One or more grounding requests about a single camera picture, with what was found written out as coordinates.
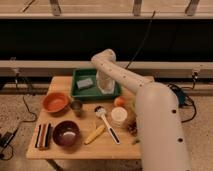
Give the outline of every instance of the brown bowl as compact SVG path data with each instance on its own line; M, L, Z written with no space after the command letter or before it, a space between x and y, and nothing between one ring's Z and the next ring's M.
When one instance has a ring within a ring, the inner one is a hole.
M63 121L53 130L53 141L61 147L75 144L80 134L78 125L73 121Z
M49 113L59 112L69 103L67 95L61 92L48 94L43 100L43 108Z

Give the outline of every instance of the speckled floor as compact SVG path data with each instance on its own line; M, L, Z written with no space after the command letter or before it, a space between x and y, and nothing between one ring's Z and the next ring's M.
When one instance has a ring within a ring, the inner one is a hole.
M43 95L26 96L29 107L39 113ZM193 96L197 105L198 115L183 124L187 146L190 154L192 171L213 170L213 97ZM182 118L187 117L191 109L181 110ZM22 119L30 119L21 95L0 95L0 133L13 131ZM53 170L44 160L27 160L25 155L32 136L35 123L25 123L21 126L11 145L14 147L14 157L10 161L0 161L1 171L37 171ZM140 170L140 160L74 160L57 161L65 170Z

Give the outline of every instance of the metal rod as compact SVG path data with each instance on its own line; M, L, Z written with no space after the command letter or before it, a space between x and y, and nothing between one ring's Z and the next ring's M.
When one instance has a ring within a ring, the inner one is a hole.
M25 11L27 11L27 9L33 4L33 2L35 2L36 0L30 0L28 3L27 3L27 5L24 7L24 8L22 8L22 10L21 10L21 12L25 12Z
M134 0L134 6L133 6L133 10L132 10L132 13L134 16L140 16L141 5L142 5L142 0Z
M185 9L185 13L188 16L195 15L199 1L200 0L190 0L189 5Z
M54 16L60 16L61 15L61 8L59 5L58 0L50 0L52 13Z

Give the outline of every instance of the green plastic bin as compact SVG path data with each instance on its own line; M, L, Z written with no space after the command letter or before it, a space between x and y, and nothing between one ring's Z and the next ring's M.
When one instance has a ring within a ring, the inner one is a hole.
M114 99L121 94L121 87L116 82L115 90L113 94L102 94L96 83L96 69L75 69L73 71L73 80L71 87L71 96L77 100L104 100L104 99ZM84 80L86 78L91 78L93 81L93 86L90 88L79 90L77 87L77 81Z

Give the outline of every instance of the white container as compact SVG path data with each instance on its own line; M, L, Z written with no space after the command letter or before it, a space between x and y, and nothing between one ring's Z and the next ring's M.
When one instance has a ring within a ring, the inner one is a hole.
M121 127L123 122L126 120L127 115L128 115L128 113L127 113L126 109L124 109L123 107L115 107L111 111L111 117L112 117L113 124L115 126Z

